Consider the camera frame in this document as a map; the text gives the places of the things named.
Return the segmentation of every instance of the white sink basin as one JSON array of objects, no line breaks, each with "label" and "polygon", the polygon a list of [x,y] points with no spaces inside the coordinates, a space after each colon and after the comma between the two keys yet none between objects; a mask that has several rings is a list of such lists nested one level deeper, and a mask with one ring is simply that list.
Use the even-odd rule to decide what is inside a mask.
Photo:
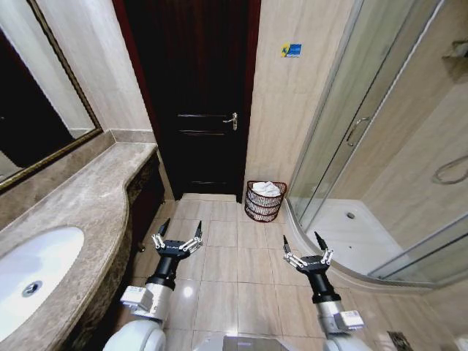
[{"label": "white sink basin", "polygon": [[83,242],[80,229],[63,227],[32,238],[0,259],[0,341],[45,301],[72,266]]}]

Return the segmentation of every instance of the sink drain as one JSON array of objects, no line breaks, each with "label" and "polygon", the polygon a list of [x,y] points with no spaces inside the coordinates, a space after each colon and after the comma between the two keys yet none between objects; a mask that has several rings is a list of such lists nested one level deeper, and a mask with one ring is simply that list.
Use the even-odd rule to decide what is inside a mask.
[{"label": "sink drain", "polygon": [[23,297],[28,298],[31,295],[34,295],[42,286],[42,282],[40,280],[36,280],[31,284],[26,285],[23,290]]}]

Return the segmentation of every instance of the sign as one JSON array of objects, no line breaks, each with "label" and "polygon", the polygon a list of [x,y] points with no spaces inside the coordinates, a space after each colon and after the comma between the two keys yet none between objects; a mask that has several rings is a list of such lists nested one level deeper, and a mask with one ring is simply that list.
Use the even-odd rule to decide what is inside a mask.
[{"label": "sign", "polygon": [[299,57],[302,44],[284,44],[281,50],[282,57]]}]

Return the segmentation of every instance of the wicker basket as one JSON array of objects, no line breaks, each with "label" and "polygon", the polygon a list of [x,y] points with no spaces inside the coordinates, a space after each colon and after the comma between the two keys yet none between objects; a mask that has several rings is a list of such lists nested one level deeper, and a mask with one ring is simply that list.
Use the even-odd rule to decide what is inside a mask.
[{"label": "wicker basket", "polygon": [[263,196],[252,189],[258,181],[247,181],[245,212],[247,216],[257,222],[271,222],[278,216],[287,186],[285,183],[272,181],[280,192],[278,196]]}]

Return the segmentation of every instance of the mirror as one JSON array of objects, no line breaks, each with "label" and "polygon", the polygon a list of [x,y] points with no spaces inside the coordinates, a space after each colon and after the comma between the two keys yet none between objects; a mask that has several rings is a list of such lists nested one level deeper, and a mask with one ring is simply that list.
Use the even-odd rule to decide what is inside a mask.
[{"label": "mirror", "polygon": [[0,192],[102,132],[35,0],[0,3]]}]

